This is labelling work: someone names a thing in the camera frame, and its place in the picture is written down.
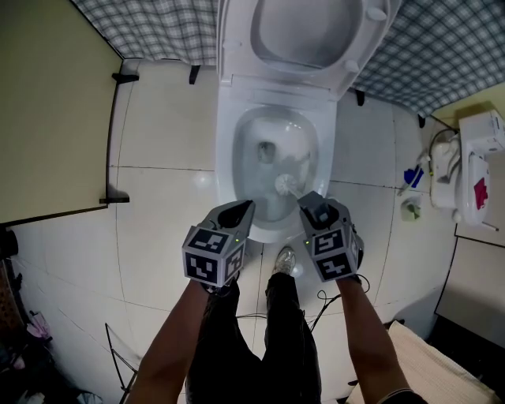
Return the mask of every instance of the marker cube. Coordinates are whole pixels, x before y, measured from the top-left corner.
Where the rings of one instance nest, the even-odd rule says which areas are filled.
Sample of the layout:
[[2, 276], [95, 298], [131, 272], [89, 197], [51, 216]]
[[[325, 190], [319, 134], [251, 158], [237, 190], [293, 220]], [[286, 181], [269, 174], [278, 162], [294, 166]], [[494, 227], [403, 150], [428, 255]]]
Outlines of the marker cube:
[[232, 234], [191, 226], [182, 245], [186, 278], [222, 287], [244, 266], [245, 241]]
[[333, 230], [305, 240], [305, 247], [323, 282], [357, 272], [359, 252], [351, 225], [338, 223]]

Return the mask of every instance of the toilet brush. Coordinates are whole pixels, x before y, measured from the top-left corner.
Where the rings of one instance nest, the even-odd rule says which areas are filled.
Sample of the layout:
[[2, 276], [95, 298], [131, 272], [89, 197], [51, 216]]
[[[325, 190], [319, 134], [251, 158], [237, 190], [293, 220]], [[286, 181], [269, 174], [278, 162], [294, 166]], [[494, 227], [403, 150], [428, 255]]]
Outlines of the toilet brush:
[[300, 199], [303, 194], [297, 190], [298, 182], [291, 174], [280, 174], [275, 179], [275, 190], [281, 196], [288, 196], [290, 193], [295, 198]]

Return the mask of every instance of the bathroom floor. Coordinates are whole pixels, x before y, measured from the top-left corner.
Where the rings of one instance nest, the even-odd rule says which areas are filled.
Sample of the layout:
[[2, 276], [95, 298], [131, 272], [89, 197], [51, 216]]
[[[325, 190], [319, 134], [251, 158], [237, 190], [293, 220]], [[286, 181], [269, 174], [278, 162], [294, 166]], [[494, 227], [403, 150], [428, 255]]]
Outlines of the bathroom floor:
[[[78, 387], [105, 403], [122, 395], [108, 351], [104, 323], [113, 344], [138, 364], [187, 283], [181, 244], [190, 225], [217, 204], [214, 178], [218, 81], [202, 68], [196, 85], [179, 62], [128, 61], [140, 81], [122, 84], [114, 113], [110, 182], [129, 194], [129, 204], [14, 227], [20, 252], [13, 258], [24, 276], [28, 309], [46, 317], [57, 362]], [[368, 297], [383, 322], [393, 317], [426, 336], [451, 264], [455, 225], [435, 211], [425, 174], [414, 191], [397, 196], [403, 171], [414, 166], [441, 124], [401, 107], [355, 95], [339, 102], [330, 193], [350, 210], [365, 242], [360, 273], [370, 281]], [[402, 221], [400, 205], [415, 197], [421, 219]], [[334, 283], [321, 283], [301, 239], [303, 275], [297, 279], [301, 307], [315, 316]], [[265, 312], [265, 287], [283, 243], [250, 243], [241, 274], [238, 315]], [[240, 319], [251, 350], [264, 353], [265, 320]], [[320, 355], [323, 400], [347, 396], [356, 375], [350, 361], [342, 303], [324, 313], [314, 331]], [[123, 377], [131, 372], [121, 366]]]

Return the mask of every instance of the toilet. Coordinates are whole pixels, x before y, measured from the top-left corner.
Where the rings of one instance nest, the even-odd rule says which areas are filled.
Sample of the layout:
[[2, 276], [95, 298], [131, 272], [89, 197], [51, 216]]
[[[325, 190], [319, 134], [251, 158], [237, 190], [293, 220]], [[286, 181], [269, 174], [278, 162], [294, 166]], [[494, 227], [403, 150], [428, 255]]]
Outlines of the toilet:
[[275, 190], [291, 174], [298, 191], [325, 196], [337, 102], [386, 34], [400, 0], [222, 0], [215, 172], [221, 204], [252, 199], [249, 238], [303, 232], [294, 196]]

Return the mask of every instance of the sneaker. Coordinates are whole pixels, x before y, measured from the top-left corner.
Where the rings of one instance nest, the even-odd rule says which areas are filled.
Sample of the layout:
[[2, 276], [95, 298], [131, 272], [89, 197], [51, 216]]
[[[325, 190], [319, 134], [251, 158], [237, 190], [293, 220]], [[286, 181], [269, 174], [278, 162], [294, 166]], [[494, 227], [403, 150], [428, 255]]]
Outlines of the sneaker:
[[286, 246], [277, 255], [274, 270], [271, 272], [271, 274], [274, 275], [281, 272], [286, 275], [291, 275], [293, 273], [293, 268], [296, 263], [297, 259], [296, 256], [294, 255], [293, 249], [289, 246]]

